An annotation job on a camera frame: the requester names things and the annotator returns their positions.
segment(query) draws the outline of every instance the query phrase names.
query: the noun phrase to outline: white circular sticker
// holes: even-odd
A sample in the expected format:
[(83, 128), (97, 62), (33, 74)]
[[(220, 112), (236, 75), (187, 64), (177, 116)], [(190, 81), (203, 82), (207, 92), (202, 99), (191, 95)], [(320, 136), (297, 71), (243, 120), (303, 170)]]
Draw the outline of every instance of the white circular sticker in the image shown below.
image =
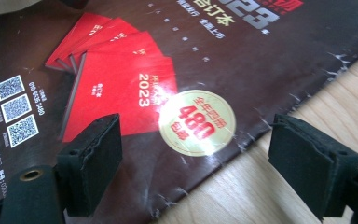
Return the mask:
[(187, 156), (212, 155), (225, 147), (235, 133), (231, 106), (209, 91), (183, 91), (161, 108), (159, 130), (164, 141)]

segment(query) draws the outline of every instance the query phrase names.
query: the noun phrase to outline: light wooden surface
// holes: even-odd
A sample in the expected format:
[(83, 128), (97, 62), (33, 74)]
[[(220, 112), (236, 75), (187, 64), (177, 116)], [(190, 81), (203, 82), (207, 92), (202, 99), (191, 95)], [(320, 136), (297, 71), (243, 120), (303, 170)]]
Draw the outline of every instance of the light wooden surface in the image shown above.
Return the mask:
[[(0, 13), (37, 0), (0, 0)], [(303, 104), (293, 116), (303, 119), (358, 152), (358, 62)], [(156, 224), (320, 223), (268, 163), (270, 134), (164, 211)], [(349, 223), (344, 217), (324, 223)]]

